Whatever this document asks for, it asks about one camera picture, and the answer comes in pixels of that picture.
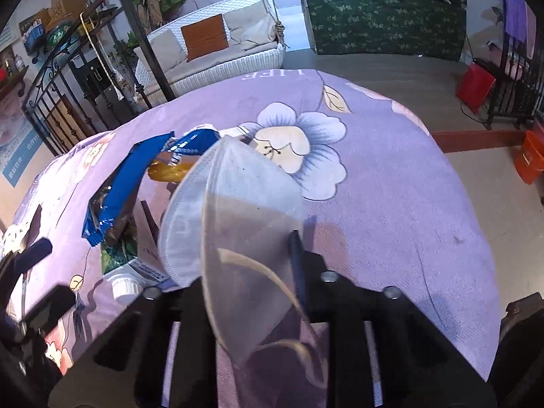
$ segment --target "white flower print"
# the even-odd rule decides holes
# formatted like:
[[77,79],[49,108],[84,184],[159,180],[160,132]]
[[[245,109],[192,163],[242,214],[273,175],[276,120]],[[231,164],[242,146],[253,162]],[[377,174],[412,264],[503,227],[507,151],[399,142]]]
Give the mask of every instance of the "white flower print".
[[397,103],[396,101],[393,101],[391,98],[380,95],[379,93],[376,93],[370,89],[357,86],[357,84],[346,83],[346,85],[351,87],[352,89],[355,89],[358,92],[362,92],[369,98],[391,101],[391,110],[393,110],[393,112],[395,112],[396,114],[404,115],[416,126],[418,126],[421,130],[423,130],[423,132],[425,132],[427,136],[431,136],[431,133],[429,133],[429,130],[427,130],[427,127],[425,127],[425,124],[423,124],[423,121],[421,121],[421,119],[419,119],[418,116],[414,112],[412,112],[408,107],[405,107],[401,103]]
[[336,186],[346,178],[346,169],[329,144],[339,142],[345,125],[320,112],[295,111],[272,103],[257,116],[257,122],[243,123],[255,150],[289,173],[308,200],[324,201],[336,194]]

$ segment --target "cable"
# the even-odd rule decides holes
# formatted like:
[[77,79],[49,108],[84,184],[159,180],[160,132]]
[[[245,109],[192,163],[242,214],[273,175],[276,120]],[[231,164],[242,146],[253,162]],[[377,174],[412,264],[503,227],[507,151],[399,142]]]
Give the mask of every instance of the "cable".
[[464,104],[463,101],[461,101],[461,102],[459,103],[459,107],[461,107],[461,112],[463,113],[463,115],[465,115],[467,118],[470,118],[472,121],[477,122],[478,124],[485,124],[485,121],[480,121],[480,120],[474,118],[473,116],[470,116],[469,114],[467,114],[467,113],[463,110],[463,104]]
[[474,53],[472,52],[472,46],[471,46],[471,42],[469,41],[469,36],[465,35],[464,37],[467,39],[467,44],[469,45],[469,49],[471,51],[471,58],[474,59]]

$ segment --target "orange bucket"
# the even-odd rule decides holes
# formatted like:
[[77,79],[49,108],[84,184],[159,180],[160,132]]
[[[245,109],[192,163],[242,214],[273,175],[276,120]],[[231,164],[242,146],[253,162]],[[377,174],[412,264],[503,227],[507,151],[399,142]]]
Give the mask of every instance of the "orange bucket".
[[514,160],[516,170],[526,184],[534,183],[544,171],[544,142],[530,130],[525,133],[521,151]]

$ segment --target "blue snack wrapper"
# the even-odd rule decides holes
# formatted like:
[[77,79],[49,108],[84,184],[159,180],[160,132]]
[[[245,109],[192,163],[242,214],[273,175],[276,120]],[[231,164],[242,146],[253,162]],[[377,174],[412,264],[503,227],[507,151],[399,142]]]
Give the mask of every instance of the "blue snack wrapper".
[[206,150],[214,145],[221,136],[214,129],[195,129],[181,138],[171,138],[164,145],[162,152],[168,152],[167,160],[160,158],[164,163],[176,165],[182,156],[202,156]]
[[129,155],[89,200],[82,237],[92,247],[102,241],[113,246],[132,216],[143,175],[173,132],[135,144]]

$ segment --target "floor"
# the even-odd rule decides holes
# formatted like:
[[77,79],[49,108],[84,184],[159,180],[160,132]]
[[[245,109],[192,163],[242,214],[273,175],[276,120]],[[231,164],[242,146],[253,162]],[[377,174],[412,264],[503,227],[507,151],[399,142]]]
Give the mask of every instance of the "floor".
[[544,208],[507,147],[447,155],[467,189],[495,257],[503,308],[535,291],[544,296]]
[[[284,68],[321,70],[379,92],[412,110],[431,132],[483,130],[463,115],[455,96],[467,68],[459,61],[388,54],[317,55],[303,49],[287,52]],[[472,114],[467,107],[464,110]],[[512,127],[511,120],[493,124],[494,129]]]

